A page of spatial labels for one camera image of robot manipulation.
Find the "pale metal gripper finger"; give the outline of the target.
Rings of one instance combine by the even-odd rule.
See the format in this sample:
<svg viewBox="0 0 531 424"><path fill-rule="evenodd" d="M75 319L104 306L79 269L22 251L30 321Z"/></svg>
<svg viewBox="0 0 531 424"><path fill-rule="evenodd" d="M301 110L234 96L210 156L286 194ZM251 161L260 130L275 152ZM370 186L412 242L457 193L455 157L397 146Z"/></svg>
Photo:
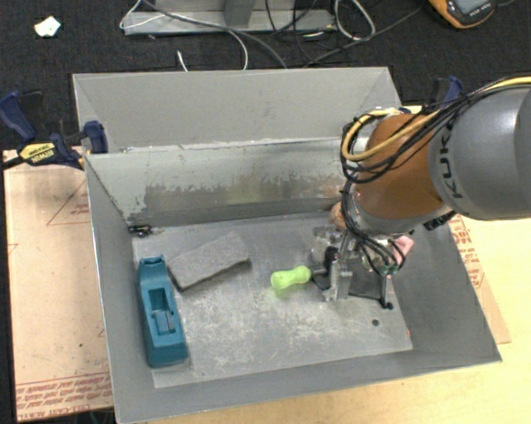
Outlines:
<svg viewBox="0 0 531 424"><path fill-rule="evenodd" d="M347 299L354 274L347 264L332 264L323 278L323 297L326 301Z"/></svg>
<svg viewBox="0 0 531 424"><path fill-rule="evenodd" d="M335 225L319 226L313 230L311 261L316 269L329 271L331 263L336 260L343 239L342 231Z"/></svg>

